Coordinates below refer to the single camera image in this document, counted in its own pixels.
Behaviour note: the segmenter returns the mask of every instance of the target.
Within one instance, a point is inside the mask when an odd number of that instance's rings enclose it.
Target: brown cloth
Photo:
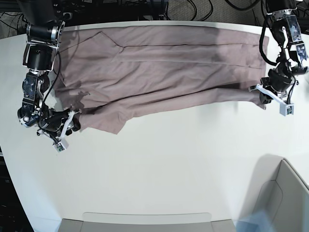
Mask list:
[[[55,93],[64,107],[82,109],[82,129],[115,134],[157,112],[225,101],[261,106],[259,93],[247,90],[265,75],[259,37],[192,26],[64,32]]]

